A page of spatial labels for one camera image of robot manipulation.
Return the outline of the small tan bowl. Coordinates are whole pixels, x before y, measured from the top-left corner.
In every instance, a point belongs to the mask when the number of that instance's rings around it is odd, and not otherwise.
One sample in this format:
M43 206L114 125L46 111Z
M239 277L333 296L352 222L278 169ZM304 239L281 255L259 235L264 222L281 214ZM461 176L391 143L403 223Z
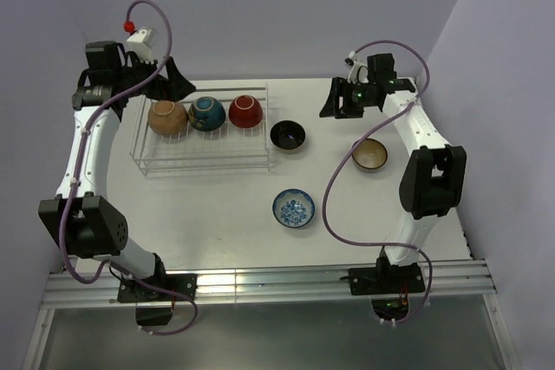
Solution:
M351 154L353 164L362 172L378 172L389 159L388 150L379 140L366 139Z

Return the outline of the black glazed bowl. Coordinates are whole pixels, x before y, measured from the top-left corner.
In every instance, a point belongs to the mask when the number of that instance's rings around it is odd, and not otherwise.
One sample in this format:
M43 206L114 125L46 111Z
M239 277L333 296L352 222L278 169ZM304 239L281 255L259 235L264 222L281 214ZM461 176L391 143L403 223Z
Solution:
M293 120L281 120L272 126L270 140L282 153L298 153L303 149L306 132L302 125Z

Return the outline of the blue white patterned bowl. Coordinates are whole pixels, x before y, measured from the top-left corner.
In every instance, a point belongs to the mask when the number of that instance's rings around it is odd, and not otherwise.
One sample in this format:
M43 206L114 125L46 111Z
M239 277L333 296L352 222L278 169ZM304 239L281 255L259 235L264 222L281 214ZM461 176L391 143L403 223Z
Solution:
M302 229L316 214L313 198L300 189L281 191L273 200L271 211L276 221L288 229Z

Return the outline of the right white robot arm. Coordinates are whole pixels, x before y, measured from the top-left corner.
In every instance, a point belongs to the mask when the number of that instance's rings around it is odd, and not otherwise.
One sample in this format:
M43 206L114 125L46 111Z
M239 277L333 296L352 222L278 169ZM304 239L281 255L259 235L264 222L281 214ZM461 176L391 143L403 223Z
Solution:
M399 184L404 210L393 242L382 246L387 263L375 271L377 286L395 291L406 278L402 267L416 263L430 231L460 200L467 164L462 146L453 146L428 118L421 89L395 71L392 54L370 55L365 61L355 51L346 58L347 77L331 81L322 118L355 119L367 107L378 108L395 127L408 152Z

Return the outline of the tan bowl speckled outside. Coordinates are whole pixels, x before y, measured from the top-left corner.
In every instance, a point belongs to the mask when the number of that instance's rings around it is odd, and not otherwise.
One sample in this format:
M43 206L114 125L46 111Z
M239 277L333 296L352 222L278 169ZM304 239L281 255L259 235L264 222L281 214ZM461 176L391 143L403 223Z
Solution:
M180 102L156 101L149 108L147 123L159 135L181 132L188 122L186 108Z

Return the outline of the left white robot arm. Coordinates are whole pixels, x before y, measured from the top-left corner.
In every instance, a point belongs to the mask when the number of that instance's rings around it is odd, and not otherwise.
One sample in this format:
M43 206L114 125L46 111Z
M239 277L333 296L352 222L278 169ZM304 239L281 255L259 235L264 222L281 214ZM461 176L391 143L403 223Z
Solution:
M120 42L91 42L85 48L88 66L72 96L74 138L62 182L51 199L38 206L38 215L58 246L65 270L80 275L70 259L93 259L138 281L149 300L159 300L169 289L161 258L142 249L130 236L125 216L107 200L108 164L114 136L130 98L145 95L181 101L196 87L177 69L173 58L147 63Z

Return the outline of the white bowl red outside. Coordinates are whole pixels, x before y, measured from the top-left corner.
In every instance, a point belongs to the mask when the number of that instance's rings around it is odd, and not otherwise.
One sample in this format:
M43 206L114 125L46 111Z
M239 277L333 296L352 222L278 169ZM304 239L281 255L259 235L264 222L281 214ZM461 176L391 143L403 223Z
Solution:
M264 111L256 98L243 94L233 100L228 115L235 127L247 129L257 126L262 121Z

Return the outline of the tan bowl dark rim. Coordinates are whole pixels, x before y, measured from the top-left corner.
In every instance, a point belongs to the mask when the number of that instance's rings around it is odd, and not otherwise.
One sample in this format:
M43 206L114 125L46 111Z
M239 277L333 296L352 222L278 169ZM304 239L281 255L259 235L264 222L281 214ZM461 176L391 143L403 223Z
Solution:
M223 104L211 97L203 96L196 99L188 111L188 121L192 128L201 132L219 129L226 119Z

